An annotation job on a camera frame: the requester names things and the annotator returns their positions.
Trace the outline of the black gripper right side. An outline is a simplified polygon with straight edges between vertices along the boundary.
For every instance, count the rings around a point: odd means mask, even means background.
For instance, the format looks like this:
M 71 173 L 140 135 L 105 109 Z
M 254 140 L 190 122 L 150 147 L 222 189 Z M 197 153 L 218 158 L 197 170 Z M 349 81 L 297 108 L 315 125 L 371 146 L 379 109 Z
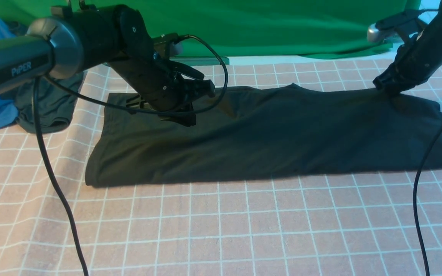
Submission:
M 410 38 L 382 74 L 375 77 L 376 89 L 389 96 L 424 84 L 442 66 L 442 29 L 424 29 Z

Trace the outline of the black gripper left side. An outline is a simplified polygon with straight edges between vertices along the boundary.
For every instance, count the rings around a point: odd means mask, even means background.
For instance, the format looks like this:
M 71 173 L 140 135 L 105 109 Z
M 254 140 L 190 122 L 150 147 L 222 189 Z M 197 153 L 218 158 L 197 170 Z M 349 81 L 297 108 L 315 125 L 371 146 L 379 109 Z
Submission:
M 137 93 L 126 100 L 126 108 L 130 112 L 176 112 L 158 117 L 184 127 L 195 126 L 196 115 L 183 113 L 193 111 L 191 103 L 203 96 L 214 98 L 214 83 L 188 65 L 162 58 L 147 34 L 125 34 L 123 41 L 124 49 L 109 65 Z

